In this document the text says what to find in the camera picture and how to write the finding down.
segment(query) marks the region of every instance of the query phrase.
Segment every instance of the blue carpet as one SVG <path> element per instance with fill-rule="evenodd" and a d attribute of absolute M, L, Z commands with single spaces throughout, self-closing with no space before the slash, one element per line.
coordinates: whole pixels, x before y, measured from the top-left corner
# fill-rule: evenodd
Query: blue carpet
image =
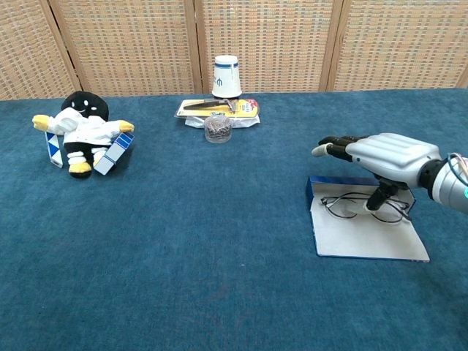
<path fill-rule="evenodd" d="M 0 350 L 468 350 L 466 215 L 418 189 L 430 263 L 320 258 L 305 193 L 370 176 L 312 158 L 326 135 L 468 154 L 467 90 L 249 94 L 222 145 L 173 117 L 190 97 L 107 98 L 135 141 L 86 180 L 32 127 L 61 99 L 0 102 Z"/>

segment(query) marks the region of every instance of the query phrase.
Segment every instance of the stuffed toy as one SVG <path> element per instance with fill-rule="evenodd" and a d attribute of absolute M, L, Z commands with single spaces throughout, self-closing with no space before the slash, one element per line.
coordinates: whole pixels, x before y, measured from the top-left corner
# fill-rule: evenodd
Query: stuffed toy
<path fill-rule="evenodd" d="M 57 116 L 35 115 L 34 128 L 64 136 L 69 174 L 76 178 L 91 175 L 95 166 L 120 133 L 133 132 L 127 121 L 108 121 L 109 107 L 96 94 L 76 91 L 61 105 Z"/>

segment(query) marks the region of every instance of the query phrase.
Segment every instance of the silver robotic hand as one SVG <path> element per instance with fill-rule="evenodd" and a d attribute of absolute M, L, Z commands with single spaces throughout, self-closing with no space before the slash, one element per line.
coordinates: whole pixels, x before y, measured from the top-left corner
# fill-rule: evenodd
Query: silver robotic hand
<path fill-rule="evenodd" d="M 312 155 L 331 155 L 372 172 L 380 186 L 366 203 L 370 211 L 400 189 L 423 187 L 432 200 L 468 214 L 468 159 L 459 154 L 443 159 L 436 145 L 393 133 L 331 136 Z"/>

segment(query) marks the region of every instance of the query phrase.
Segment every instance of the wicker screen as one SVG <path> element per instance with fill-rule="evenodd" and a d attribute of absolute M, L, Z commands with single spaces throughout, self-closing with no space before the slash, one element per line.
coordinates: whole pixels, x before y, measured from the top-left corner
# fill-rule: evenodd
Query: wicker screen
<path fill-rule="evenodd" d="M 79 88 L 51 26 L 51 11 L 40 1 L 0 2 L 0 99 L 65 97 Z"/>
<path fill-rule="evenodd" d="M 454 87 L 468 61 L 468 1 L 353 0 L 342 39 L 334 90 Z"/>
<path fill-rule="evenodd" d="M 85 90 L 102 96 L 195 92 L 193 70 L 200 75 L 200 68 L 192 63 L 197 53 L 190 57 L 189 35 L 195 42 L 196 35 L 187 27 L 187 1 L 50 3 Z"/>
<path fill-rule="evenodd" d="M 195 0 L 203 90 L 235 55 L 243 92 L 317 91 L 333 1 Z"/>

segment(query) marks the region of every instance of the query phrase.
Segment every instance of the clear plastic container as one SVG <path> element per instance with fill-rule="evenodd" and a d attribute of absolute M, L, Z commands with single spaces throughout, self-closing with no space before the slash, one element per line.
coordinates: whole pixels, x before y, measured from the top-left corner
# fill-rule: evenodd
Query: clear plastic container
<path fill-rule="evenodd" d="M 205 120 L 205 137 L 210 143 L 222 144 L 230 140 L 233 127 L 229 117 L 223 115 L 210 116 Z"/>

